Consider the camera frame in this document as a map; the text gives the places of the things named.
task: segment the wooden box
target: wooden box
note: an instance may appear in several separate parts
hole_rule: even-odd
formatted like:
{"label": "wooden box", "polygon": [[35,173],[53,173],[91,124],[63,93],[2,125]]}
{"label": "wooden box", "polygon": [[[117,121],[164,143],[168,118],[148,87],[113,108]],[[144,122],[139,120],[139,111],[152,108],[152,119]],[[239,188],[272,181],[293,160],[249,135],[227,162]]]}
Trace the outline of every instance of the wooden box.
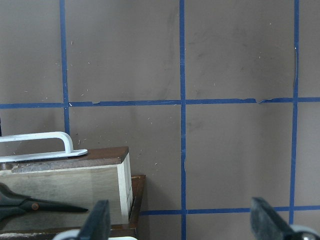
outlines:
{"label": "wooden box", "polygon": [[[128,147],[90,149],[80,157],[5,164],[0,183],[17,194],[92,209],[109,200],[111,224],[127,224],[133,202]],[[89,213],[32,212],[0,222],[2,232],[82,226]]]}

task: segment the white handle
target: white handle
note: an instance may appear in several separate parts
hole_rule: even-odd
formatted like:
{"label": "white handle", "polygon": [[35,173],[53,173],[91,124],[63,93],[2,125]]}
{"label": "white handle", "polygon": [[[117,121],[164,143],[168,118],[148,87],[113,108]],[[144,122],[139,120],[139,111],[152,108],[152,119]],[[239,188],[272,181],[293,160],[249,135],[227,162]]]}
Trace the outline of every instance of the white handle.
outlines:
{"label": "white handle", "polygon": [[33,153],[33,154],[13,155],[13,156],[0,156],[0,163],[27,161],[27,160],[36,160],[36,159],[74,157],[74,156],[84,155],[88,152],[87,149],[74,150],[71,137],[62,131],[0,136],[0,143],[36,140],[36,139],[61,139],[64,143],[64,151]]}

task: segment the wooden toolbox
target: wooden toolbox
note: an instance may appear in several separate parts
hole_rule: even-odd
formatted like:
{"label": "wooden toolbox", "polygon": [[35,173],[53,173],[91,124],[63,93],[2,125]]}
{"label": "wooden toolbox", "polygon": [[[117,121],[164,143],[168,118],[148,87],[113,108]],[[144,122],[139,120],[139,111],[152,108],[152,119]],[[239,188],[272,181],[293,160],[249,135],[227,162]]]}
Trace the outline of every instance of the wooden toolbox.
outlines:
{"label": "wooden toolbox", "polygon": [[[3,164],[0,183],[17,194],[92,209],[109,200],[111,224],[128,224],[133,203],[128,147],[89,149],[87,155]],[[1,232],[73,228],[89,213],[32,212],[0,222]]]}

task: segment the vertical blue tape strip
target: vertical blue tape strip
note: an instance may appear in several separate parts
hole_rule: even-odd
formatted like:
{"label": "vertical blue tape strip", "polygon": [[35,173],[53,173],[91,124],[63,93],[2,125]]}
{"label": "vertical blue tape strip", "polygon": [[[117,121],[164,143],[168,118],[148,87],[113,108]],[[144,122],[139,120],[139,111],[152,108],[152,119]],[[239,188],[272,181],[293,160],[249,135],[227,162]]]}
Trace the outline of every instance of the vertical blue tape strip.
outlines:
{"label": "vertical blue tape strip", "polygon": [[181,240],[187,239],[186,210],[186,75],[185,75],[185,0],[179,2],[180,95],[181,95]]}
{"label": "vertical blue tape strip", "polygon": [[295,50],[295,78],[294,78],[294,89],[293,89],[289,224],[294,223],[294,216],[295,216],[298,96],[299,96],[298,95],[299,93],[299,0],[294,0],[294,50]]}
{"label": "vertical blue tape strip", "polygon": [[62,65],[64,131],[67,134],[70,134],[69,96],[68,96],[68,81],[67,81],[67,40],[66,40],[65,0],[60,0],[59,8],[60,8],[60,38],[61,38],[61,65]]}

